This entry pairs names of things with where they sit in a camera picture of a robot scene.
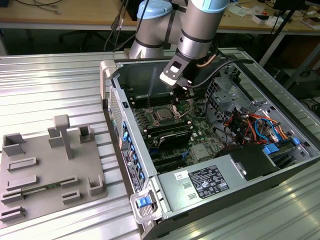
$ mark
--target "ventilation grille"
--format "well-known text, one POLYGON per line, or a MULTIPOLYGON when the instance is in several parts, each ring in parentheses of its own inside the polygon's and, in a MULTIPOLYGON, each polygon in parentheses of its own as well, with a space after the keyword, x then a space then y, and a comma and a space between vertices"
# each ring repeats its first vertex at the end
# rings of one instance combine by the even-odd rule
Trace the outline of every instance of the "ventilation grille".
POLYGON ((213 109, 215 110, 214 115, 216 116, 216 118, 219 120, 227 121, 229 118, 227 117, 227 115, 220 112, 219 105, 213 97, 214 93, 219 92, 220 90, 221 87, 213 80, 207 89, 206 95, 207 97, 211 96, 210 103, 213 109))
POLYGON ((140 208, 139 211, 140 211, 141 216, 144 217, 144 216, 148 216, 148 215, 152 214, 154 212, 154 208, 152 205, 149 205, 149 206, 145 206, 145 207, 140 208))
POLYGON ((123 135, 123 129, 122 129, 122 122, 123 117, 120 111, 120 107, 115 95, 115 89, 113 87, 110 87, 110 108, 112 111, 113 120, 115 121, 117 131, 119 133, 119 137, 123 135))

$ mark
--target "desk leg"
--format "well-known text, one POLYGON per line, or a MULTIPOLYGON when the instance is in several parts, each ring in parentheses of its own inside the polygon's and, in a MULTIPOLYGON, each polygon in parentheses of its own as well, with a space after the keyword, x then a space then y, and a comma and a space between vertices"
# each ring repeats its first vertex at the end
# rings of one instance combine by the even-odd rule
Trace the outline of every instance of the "desk leg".
POLYGON ((312 61, 320 54, 320 43, 316 48, 310 53, 309 56, 306 57, 301 66, 294 72, 294 74, 290 77, 288 81, 286 81, 283 86, 286 89, 289 89, 292 84, 294 84, 297 78, 302 74, 302 72, 312 63, 312 61))
POLYGON ((7 56, 7 55, 8 55, 8 51, 6 49, 5 42, 0 34, 0 56, 7 56))
POLYGON ((263 55, 263 57, 261 58, 259 64, 263 67, 267 61, 269 60, 269 58, 271 57, 271 55, 274 53, 274 51, 277 49, 277 47, 279 46, 279 44, 281 43, 282 39, 284 39, 285 34, 284 33, 280 33, 275 40, 273 41, 273 43, 271 44, 271 46, 269 47, 269 49, 265 52, 265 54, 263 55))

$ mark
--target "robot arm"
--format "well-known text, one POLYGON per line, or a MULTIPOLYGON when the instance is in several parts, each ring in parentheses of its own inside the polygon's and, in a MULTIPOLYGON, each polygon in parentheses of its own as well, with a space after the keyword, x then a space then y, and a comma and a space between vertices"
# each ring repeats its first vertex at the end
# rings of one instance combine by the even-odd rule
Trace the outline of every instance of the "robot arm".
POLYGON ((164 42, 177 45, 177 52, 160 79, 172 88, 181 86, 186 90, 197 76, 195 68, 199 60, 209 52, 228 2, 229 0, 144 0, 139 6, 137 17, 140 28, 129 58, 158 58, 163 56, 164 42), (182 6, 187 4, 187 8, 173 10, 170 2, 182 6))
POLYGON ((163 70, 160 79, 175 88, 187 89, 192 82, 182 77, 189 65, 207 56, 213 38, 228 5, 228 0, 190 0, 178 40, 175 56, 163 70))

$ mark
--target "metal table surface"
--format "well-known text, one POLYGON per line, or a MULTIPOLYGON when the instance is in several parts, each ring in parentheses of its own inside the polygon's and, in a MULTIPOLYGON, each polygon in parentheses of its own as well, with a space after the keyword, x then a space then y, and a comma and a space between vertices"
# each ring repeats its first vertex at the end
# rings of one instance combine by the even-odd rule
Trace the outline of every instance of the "metal table surface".
MULTIPOLYGON (((248 58, 236 48, 223 52, 248 58)), ((0 146, 4 134, 45 135, 53 116, 68 114, 72 128, 90 124, 94 129, 108 191, 106 198, 1 229, 1 239, 140 239, 100 105, 99 63, 121 58, 122 53, 79 53, 0 59, 0 146)), ((249 69, 320 138, 317 117, 260 66, 249 69)), ((249 94, 262 96, 246 85, 245 76, 240 77, 249 94)), ((182 227, 163 240, 320 239, 319 199, 320 164, 316 164, 278 187, 182 227)))

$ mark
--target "wooden desk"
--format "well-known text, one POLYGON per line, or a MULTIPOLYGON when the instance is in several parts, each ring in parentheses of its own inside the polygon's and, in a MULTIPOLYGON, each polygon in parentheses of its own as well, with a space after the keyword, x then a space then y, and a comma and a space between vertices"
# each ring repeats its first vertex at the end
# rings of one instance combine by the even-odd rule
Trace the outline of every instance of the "wooden desk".
MULTIPOLYGON (((110 30, 111 24, 120 9, 120 0, 63 0, 57 3, 61 14, 42 10, 35 6, 27 6, 15 0, 11 0, 8 8, 0 8, 0 29, 58 29, 58 30, 110 30)), ((265 7, 269 15, 273 15, 272 8, 257 0, 247 5, 253 7, 260 5, 265 7)), ((304 25, 302 17, 293 17, 272 46, 262 58, 260 64, 264 65, 285 35, 320 35, 320 31, 304 25)), ((136 22, 132 21, 129 14, 125 15, 122 26, 124 31, 136 30, 136 22)), ((237 16, 225 11, 219 25, 218 33, 236 34, 270 34, 271 27, 259 25, 251 20, 251 16, 237 16)))
MULTIPOLYGON (((21 1, 33 4, 32 0, 21 1)), ((110 26, 121 7, 120 0, 63 0, 56 5, 58 6, 57 10, 61 14, 11 0, 8 8, 0 8, 0 22, 2 24, 32 23, 110 26)), ((131 20, 129 14, 126 14, 124 24, 126 26, 135 26, 136 22, 131 20)))

